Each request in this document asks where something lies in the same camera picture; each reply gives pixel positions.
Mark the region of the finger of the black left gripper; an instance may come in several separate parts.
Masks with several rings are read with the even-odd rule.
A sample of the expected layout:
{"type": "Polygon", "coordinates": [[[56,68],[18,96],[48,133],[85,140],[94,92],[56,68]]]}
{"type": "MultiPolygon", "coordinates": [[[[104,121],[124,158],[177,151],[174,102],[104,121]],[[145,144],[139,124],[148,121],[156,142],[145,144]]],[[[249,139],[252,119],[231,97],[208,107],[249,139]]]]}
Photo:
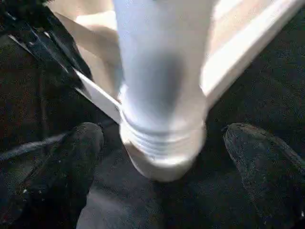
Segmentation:
{"type": "Polygon", "coordinates": [[[78,73],[92,78],[74,38],[46,4],[8,4],[7,34],[26,47],[55,85],[84,89],[78,73]]]}

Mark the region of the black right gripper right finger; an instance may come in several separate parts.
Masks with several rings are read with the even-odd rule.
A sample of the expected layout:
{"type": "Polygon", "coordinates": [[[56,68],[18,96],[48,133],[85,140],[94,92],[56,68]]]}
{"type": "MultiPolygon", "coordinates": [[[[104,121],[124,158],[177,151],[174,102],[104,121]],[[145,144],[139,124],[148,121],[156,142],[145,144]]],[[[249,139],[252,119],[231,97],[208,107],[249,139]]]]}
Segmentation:
{"type": "Polygon", "coordinates": [[[305,161],[284,140],[250,124],[228,125],[223,140],[262,226],[298,227],[305,218],[305,161]]]}

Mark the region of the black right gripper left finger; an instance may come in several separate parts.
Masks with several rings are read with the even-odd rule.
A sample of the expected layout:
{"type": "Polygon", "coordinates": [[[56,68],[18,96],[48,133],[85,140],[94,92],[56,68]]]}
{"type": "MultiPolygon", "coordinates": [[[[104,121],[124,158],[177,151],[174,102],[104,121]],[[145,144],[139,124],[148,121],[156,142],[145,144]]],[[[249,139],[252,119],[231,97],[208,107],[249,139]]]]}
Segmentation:
{"type": "Polygon", "coordinates": [[[2,195],[2,229],[74,229],[86,205],[104,143],[102,127],[82,123],[2,195]]]}

